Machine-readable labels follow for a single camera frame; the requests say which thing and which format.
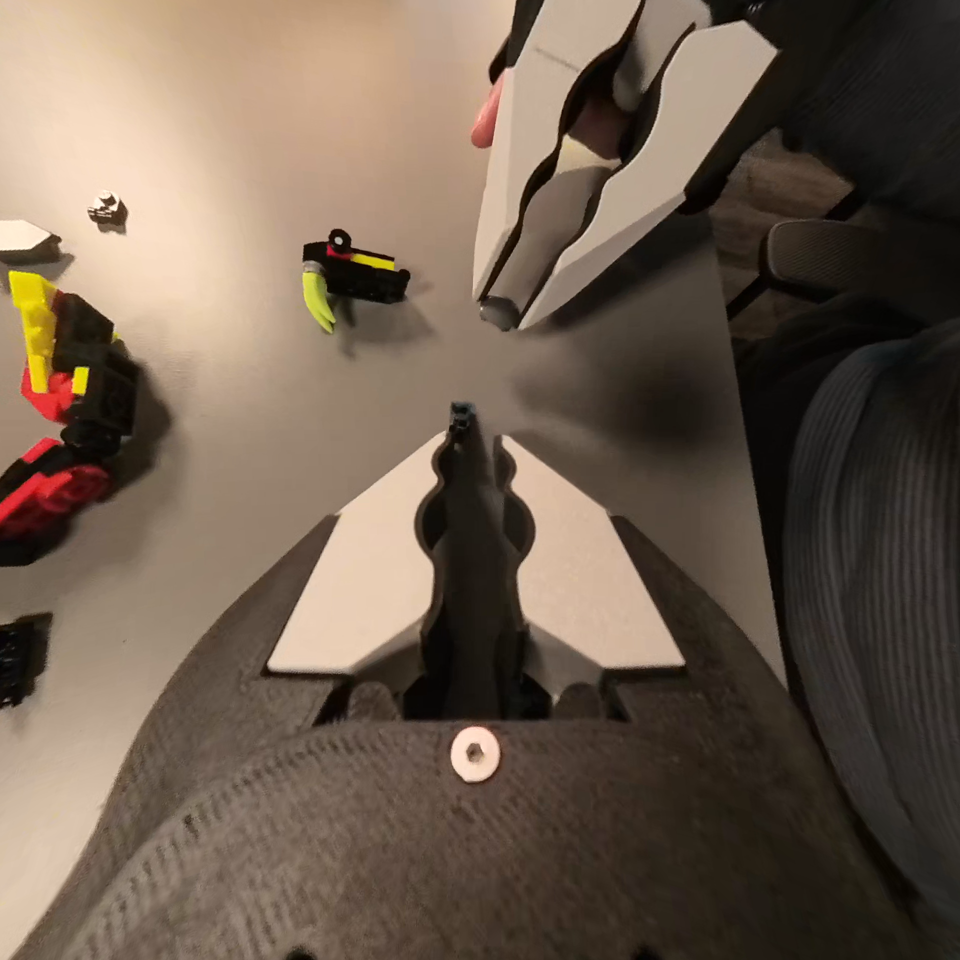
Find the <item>person's right hand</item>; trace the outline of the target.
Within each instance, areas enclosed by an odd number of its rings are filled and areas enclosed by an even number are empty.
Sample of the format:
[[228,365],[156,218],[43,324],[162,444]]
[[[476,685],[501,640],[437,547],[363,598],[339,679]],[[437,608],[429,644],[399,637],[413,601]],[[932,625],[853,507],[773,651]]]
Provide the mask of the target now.
[[478,150],[487,150],[493,145],[497,126],[502,83],[505,79],[506,73],[502,73],[492,84],[486,96],[486,101],[480,107],[474,120],[470,132],[470,143]]

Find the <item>person's right forearm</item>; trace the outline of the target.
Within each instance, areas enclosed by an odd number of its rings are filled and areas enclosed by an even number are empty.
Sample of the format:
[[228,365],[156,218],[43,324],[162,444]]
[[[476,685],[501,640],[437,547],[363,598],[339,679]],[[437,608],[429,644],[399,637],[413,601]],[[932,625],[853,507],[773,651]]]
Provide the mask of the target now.
[[782,131],[871,201],[958,225],[959,3],[876,2]]

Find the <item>black mesh chair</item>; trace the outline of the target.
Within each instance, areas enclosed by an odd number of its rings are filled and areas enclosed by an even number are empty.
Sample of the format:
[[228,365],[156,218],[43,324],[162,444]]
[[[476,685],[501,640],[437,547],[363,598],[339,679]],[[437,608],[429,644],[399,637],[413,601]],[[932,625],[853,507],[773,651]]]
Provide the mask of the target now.
[[870,205],[852,191],[820,218],[788,219],[766,230],[756,275],[727,304],[727,319],[767,292],[810,304],[874,297],[925,322],[956,319],[958,225]]

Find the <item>black toy brick green claws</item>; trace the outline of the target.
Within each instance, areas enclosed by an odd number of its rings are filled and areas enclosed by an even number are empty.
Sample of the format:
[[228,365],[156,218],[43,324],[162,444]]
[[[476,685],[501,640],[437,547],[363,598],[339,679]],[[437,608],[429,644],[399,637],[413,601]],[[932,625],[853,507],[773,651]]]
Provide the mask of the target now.
[[332,301],[399,304],[411,280],[410,271],[398,268],[395,258],[354,246],[351,234],[341,228],[304,244],[301,268],[304,304],[326,334],[333,334],[337,324]]

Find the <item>person's grey sweater torso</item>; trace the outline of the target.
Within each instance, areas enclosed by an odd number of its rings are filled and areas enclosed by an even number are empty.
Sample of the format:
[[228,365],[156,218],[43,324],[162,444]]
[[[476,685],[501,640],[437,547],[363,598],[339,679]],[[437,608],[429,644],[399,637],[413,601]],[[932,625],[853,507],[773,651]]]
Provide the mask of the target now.
[[958,930],[958,320],[853,352],[814,394],[783,533],[785,630],[847,798]]

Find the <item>black toy brick wedge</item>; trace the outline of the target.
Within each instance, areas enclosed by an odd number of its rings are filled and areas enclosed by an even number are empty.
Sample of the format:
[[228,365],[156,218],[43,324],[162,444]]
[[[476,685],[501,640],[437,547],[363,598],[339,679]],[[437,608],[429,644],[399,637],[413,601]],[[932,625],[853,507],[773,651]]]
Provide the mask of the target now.
[[62,238],[32,222],[1,220],[1,262],[9,266],[54,263],[62,256]]

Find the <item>red yellow toy brick arm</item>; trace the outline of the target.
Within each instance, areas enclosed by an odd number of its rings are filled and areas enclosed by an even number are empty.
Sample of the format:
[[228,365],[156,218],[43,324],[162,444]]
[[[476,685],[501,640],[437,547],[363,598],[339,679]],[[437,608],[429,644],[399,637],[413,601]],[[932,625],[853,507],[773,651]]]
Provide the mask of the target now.
[[42,558],[110,495],[135,433],[141,375],[115,324],[81,296],[31,271],[10,271],[8,283],[26,349],[20,394],[59,433],[2,474],[2,568]]

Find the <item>grey black toy brick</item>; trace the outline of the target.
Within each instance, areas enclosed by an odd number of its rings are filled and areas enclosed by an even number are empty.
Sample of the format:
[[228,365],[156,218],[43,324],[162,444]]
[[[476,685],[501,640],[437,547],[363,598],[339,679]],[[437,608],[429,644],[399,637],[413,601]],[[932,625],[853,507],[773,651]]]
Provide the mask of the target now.
[[46,669],[54,615],[25,615],[1,624],[1,710],[33,695]]

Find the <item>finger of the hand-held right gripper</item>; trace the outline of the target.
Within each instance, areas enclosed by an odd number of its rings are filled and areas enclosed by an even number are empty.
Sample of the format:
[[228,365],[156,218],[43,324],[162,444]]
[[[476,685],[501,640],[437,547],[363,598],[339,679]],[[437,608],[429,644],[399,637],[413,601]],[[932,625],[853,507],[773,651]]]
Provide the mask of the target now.
[[[566,305],[736,164],[735,122],[778,47],[748,20],[514,20],[501,71],[501,330]],[[561,166],[610,80],[617,162]]]
[[636,47],[645,2],[516,2],[501,64],[473,260],[473,296],[489,297],[520,244],[526,211],[552,178],[566,137],[617,155],[642,99]]

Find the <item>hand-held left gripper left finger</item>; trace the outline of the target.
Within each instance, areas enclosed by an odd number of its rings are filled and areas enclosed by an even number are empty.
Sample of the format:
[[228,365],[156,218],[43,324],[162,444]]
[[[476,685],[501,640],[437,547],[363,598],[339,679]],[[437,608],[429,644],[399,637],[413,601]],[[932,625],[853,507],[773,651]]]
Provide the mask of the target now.
[[428,675],[443,605],[443,470],[454,451],[451,433],[439,433],[331,517],[269,674],[376,682],[398,699]]

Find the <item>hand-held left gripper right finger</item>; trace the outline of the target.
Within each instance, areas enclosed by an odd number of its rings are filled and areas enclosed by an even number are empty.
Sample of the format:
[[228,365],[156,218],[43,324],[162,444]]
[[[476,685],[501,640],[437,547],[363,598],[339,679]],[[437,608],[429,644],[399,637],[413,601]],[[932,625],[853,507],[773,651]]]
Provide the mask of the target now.
[[516,439],[494,441],[517,683],[553,712],[570,691],[676,678],[687,661],[606,508]]

